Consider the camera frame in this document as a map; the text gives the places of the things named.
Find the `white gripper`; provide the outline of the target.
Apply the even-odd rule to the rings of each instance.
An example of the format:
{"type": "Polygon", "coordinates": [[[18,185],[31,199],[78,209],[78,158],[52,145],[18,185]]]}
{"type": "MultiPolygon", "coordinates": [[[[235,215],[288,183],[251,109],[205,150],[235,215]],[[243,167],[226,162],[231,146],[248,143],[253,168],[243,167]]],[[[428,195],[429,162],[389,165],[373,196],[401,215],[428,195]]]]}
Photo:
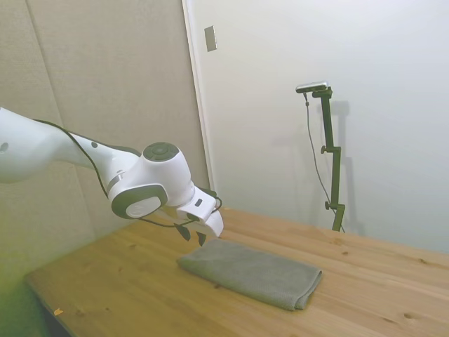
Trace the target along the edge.
{"type": "Polygon", "coordinates": [[[177,224],[176,230],[181,234],[185,241],[191,239],[190,230],[197,232],[198,242],[200,246],[203,246],[206,242],[206,236],[219,237],[224,229],[223,219],[219,211],[213,212],[206,221],[194,221],[188,223],[177,224]]]}

